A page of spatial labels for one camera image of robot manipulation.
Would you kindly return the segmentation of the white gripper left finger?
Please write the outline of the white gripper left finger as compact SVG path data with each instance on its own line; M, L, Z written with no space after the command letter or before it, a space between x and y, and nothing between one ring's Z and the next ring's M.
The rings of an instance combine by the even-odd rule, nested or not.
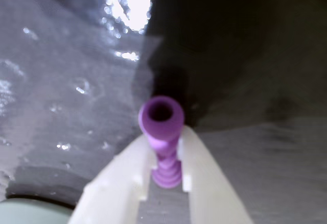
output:
M69 223L136 223L148 196L151 148L146 136L133 140L83 189Z

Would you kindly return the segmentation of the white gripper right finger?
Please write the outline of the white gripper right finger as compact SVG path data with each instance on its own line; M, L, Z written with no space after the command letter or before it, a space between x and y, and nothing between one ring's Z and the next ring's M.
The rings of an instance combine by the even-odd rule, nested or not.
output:
M178 155L191 223L253 223L219 164L188 126L182 129Z

